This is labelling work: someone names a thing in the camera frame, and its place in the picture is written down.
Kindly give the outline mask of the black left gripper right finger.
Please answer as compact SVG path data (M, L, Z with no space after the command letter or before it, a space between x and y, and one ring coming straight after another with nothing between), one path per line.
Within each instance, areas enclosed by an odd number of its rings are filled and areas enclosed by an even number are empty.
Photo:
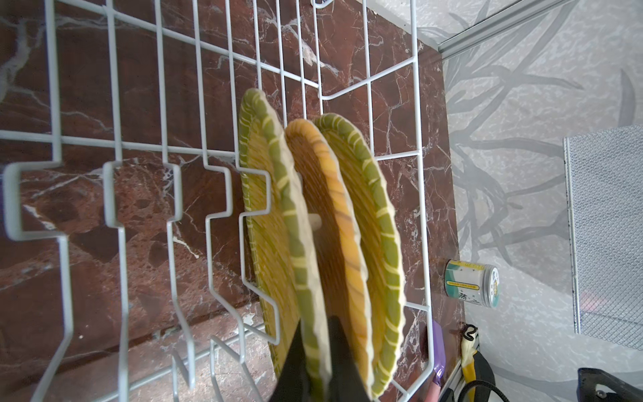
M329 381L329 401L368 402L342 323L336 316L328 318L333 375Z

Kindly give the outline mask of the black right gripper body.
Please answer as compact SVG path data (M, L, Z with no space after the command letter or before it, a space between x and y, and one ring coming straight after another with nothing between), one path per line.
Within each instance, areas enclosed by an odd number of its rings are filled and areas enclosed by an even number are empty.
M642 389L636 388L604 370L578 369L577 398L580 402L642 401Z

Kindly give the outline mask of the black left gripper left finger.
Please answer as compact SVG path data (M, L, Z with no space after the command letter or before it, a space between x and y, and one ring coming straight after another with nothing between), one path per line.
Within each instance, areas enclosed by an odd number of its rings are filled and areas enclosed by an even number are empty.
M306 352L301 336L301 325L296 327L286 363L269 402L308 402L311 381L306 370Z

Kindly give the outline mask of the white wire dish rack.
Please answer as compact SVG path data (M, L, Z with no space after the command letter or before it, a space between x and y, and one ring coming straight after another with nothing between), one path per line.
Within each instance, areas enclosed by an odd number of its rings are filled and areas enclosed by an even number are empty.
M249 375L209 340L235 338L234 306L262 320L244 281L244 208L233 108L261 87L281 120L335 112L378 154L405 270L420 260L411 37L356 1L115 1L54 4L59 105L51 105L46 4L1 4L1 164L23 173L26 231L68 240L74 337L48 401L115 397L128 331L133 401L264 397L275 377L249 336Z

